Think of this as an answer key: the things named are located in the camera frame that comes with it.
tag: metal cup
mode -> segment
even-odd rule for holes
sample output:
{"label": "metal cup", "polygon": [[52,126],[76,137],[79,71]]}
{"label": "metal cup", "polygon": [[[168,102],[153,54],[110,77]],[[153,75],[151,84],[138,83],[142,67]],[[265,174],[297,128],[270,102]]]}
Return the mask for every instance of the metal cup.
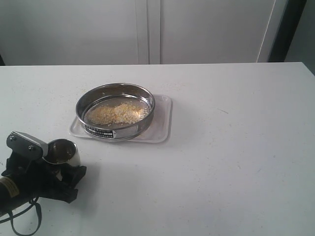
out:
{"label": "metal cup", "polygon": [[81,164],[77,145],[68,139],[56,139],[48,143],[48,154],[43,159],[52,165],[67,163],[77,167]]}

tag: plastic tray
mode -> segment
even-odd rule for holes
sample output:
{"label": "plastic tray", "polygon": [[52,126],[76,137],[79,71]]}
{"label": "plastic tray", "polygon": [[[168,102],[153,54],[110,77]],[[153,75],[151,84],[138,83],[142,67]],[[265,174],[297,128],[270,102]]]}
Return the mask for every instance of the plastic tray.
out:
{"label": "plastic tray", "polygon": [[[154,95],[154,98],[156,107],[151,125],[139,136],[128,140],[129,142],[161,143],[167,138],[170,128],[172,99],[166,95]],[[92,139],[84,131],[77,117],[72,122],[69,132],[75,137]]]}

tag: table surface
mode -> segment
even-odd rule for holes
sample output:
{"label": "table surface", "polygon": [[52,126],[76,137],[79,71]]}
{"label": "table surface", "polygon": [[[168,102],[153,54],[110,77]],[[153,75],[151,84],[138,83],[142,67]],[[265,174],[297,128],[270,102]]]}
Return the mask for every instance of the table surface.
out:
{"label": "table surface", "polygon": [[[36,235],[314,235],[315,77],[302,63],[13,66],[0,79],[0,171],[13,130],[69,138],[88,167],[73,203],[40,200]],[[114,82],[172,98],[165,142],[69,135],[77,100]],[[15,221],[36,224],[34,210]]]}

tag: yellow label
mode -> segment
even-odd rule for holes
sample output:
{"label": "yellow label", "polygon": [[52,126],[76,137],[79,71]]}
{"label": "yellow label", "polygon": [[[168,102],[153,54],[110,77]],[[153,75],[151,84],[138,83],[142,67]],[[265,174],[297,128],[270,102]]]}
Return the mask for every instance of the yellow label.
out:
{"label": "yellow label", "polygon": [[0,178],[0,183],[2,183],[6,187],[10,194],[10,197],[13,198],[20,194],[20,191],[16,186],[15,182],[13,182],[10,178],[8,177]]}

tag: sieve label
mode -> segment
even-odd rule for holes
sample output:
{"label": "sieve label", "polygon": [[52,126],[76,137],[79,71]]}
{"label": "sieve label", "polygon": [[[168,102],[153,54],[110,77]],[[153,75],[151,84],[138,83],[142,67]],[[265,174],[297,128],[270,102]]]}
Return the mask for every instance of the sieve label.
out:
{"label": "sieve label", "polygon": [[0,178],[0,184],[4,185],[8,190],[10,197],[13,198],[20,194],[18,187],[16,186],[15,182],[8,177]]}
{"label": "sieve label", "polygon": [[93,134],[95,136],[102,137],[102,138],[114,139],[116,137],[116,132],[114,130],[99,131],[99,130],[90,128],[88,126],[85,126],[85,130],[89,132],[90,134]]}

